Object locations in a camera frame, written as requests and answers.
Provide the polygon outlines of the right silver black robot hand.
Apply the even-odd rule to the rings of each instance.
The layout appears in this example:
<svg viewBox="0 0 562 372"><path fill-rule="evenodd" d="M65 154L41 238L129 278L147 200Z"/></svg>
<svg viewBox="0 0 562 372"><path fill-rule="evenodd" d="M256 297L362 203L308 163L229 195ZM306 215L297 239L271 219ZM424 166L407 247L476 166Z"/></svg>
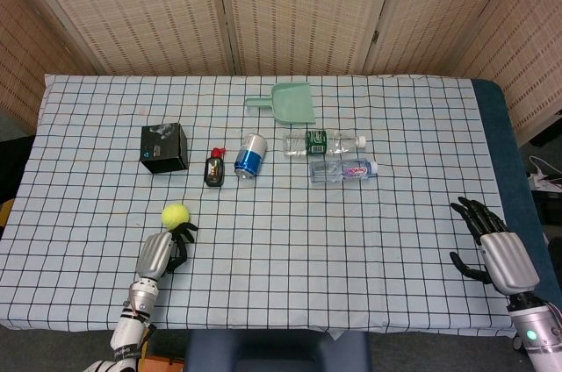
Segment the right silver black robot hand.
<svg viewBox="0 0 562 372"><path fill-rule="evenodd" d="M455 253L450 259L461 275L484 284L492 284L502 295L532 292L540 282L538 273L519 236L482 203L460 197L450 205L465 221L485 269L468 267Z"/></svg>

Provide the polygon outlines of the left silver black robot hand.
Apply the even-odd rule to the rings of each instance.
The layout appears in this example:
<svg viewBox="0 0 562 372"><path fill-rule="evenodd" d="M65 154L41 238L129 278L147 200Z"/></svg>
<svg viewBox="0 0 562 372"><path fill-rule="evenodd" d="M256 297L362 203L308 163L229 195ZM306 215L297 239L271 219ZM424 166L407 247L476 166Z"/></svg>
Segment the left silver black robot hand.
<svg viewBox="0 0 562 372"><path fill-rule="evenodd" d="M166 232L150 235L140 251L136 274L158 281L165 273L173 273L187 261L187 244L195 242L192 233L197 231L194 224L183 222Z"/></svg>

